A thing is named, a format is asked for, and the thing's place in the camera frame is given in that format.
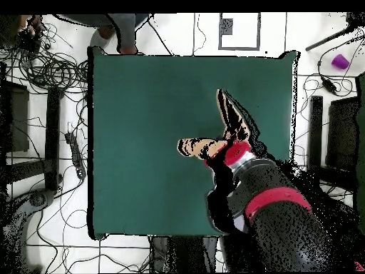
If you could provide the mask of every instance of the floor tile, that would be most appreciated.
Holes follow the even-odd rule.
[[[101,248],[101,253],[109,257],[101,258],[101,273],[133,273],[148,262],[150,250]]]
[[[252,13],[223,13],[224,19],[233,19],[232,35],[240,37],[244,34],[254,36],[257,27],[245,28],[246,19]],[[285,13],[261,13],[260,48],[259,51],[226,51],[218,50],[220,13],[196,13],[195,52],[196,56],[266,56],[277,58],[284,52]]]

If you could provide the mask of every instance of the black stand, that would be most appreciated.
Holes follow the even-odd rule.
[[[6,80],[6,64],[1,64],[0,78],[0,219],[2,227],[1,265],[6,273],[29,273],[26,265],[26,226],[30,217],[53,202],[62,176],[58,173],[59,124],[61,91],[54,87],[48,89],[45,159],[6,165],[3,161],[6,151],[11,150],[11,127],[13,117],[9,82]],[[44,173],[45,188],[22,195],[14,200],[7,197],[6,186]]]
[[[360,26],[365,26],[365,13],[346,13],[346,22],[349,25],[344,30],[339,31],[338,33],[335,33],[332,36],[321,40],[320,42],[308,46],[305,50],[310,51],[311,49],[315,49],[316,47],[334,40],[344,34],[349,34]]]
[[[354,192],[357,183],[355,172],[333,166],[321,166],[322,115],[323,98],[312,96],[309,100],[308,172],[316,177],[318,184],[320,180],[323,180]]]

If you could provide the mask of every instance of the tangled wires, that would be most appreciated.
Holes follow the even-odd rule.
[[[72,88],[79,88],[81,84],[86,84],[87,61],[77,64],[76,60],[68,54],[49,52],[51,44],[55,42],[54,38],[61,37],[57,34],[54,25],[45,24],[45,26],[47,29],[40,39],[29,38],[29,34],[24,32],[26,43],[0,51],[0,61],[11,61],[7,76],[17,78],[21,83],[28,81],[36,93],[41,93],[36,88],[47,89],[51,86],[57,86],[63,92],[71,92]],[[32,47],[29,44],[38,44],[39,50],[37,51],[36,46]],[[14,76],[14,69],[19,69],[23,78]]]

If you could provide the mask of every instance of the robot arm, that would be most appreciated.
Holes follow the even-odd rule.
[[[234,142],[224,161],[213,160],[206,161],[215,181],[207,205],[216,229],[231,235],[251,233],[266,271],[331,270],[329,236],[305,197],[273,161],[257,158],[247,142]],[[230,171],[222,169],[218,161]],[[235,189],[220,192],[222,187],[229,188],[227,179]]]

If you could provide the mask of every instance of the person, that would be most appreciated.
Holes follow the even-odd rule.
[[[121,54],[133,55],[138,50],[135,46],[135,28],[140,25],[148,14],[109,14],[121,34]],[[96,27],[97,30],[91,37],[90,46],[99,46],[104,49],[116,29],[113,23],[105,14],[63,14],[59,19],[76,24]],[[16,44],[18,33],[28,28],[31,32],[35,29],[43,30],[42,18],[40,15],[0,15],[0,46],[10,47]]]

